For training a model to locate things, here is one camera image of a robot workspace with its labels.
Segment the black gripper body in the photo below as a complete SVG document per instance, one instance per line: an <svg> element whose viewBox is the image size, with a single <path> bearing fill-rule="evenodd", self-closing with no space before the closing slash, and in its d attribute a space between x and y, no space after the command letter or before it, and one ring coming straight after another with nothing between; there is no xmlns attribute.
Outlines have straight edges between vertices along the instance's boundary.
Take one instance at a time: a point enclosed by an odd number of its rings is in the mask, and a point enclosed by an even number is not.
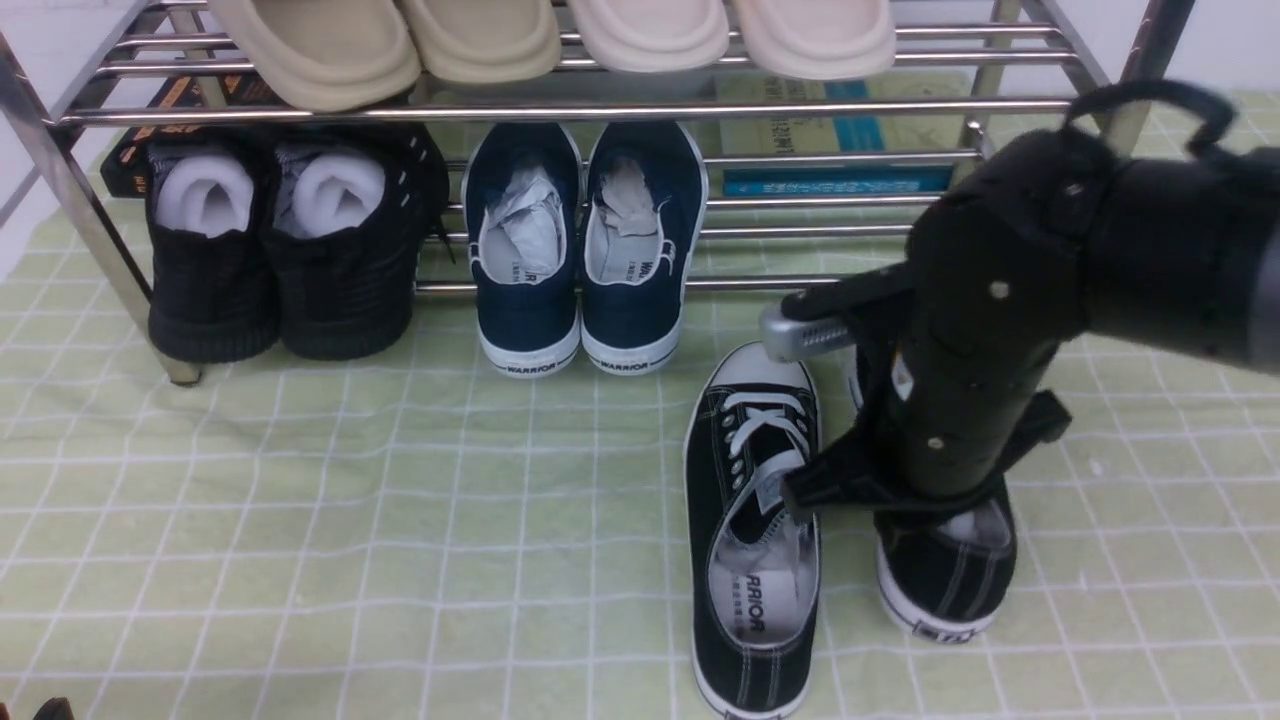
<svg viewBox="0 0 1280 720"><path fill-rule="evenodd" d="M836 315L852 333L850 348L865 384L851 429L873 434L883 469L901 488L900 510L869 512L936 525L982 505L1004 483L995 475L995 396L1038 391L1053 357L1050 346L1014 366L946 347L937 336L940 311L906 263L801 290L781 302L787 316Z"/></svg>

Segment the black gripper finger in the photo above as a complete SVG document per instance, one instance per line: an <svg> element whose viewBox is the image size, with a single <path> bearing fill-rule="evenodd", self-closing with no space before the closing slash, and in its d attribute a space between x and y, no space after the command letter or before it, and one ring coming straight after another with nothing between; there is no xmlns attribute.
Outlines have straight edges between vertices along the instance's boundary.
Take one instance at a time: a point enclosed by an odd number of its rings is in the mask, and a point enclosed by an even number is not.
<svg viewBox="0 0 1280 720"><path fill-rule="evenodd" d="M883 469L873 434L852 428L804 466L790 471L781 486L785 507L805 521L829 507L861 511L901 509L901 488Z"/></svg>
<svg viewBox="0 0 1280 720"><path fill-rule="evenodd" d="M1052 389L1000 392L995 396L1000 419L995 475L1005 475L1039 445L1059 441L1073 415Z"/></svg>

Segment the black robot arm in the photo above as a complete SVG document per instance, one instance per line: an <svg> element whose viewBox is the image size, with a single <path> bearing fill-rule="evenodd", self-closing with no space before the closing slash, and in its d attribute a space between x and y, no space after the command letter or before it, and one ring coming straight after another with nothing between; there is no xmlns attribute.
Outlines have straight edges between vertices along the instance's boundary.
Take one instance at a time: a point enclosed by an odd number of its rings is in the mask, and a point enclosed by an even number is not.
<svg viewBox="0 0 1280 720"><path fill-rule="evenodd" d="M867 374L851 430L783 479L787 509L983 503L1068 429L1041 382L1085 333L1276 375L1277 150L1222 149L1235 115L1170 79L1084 94L933 201L904 260L768 307L772 357L852 346Z"/></svg>

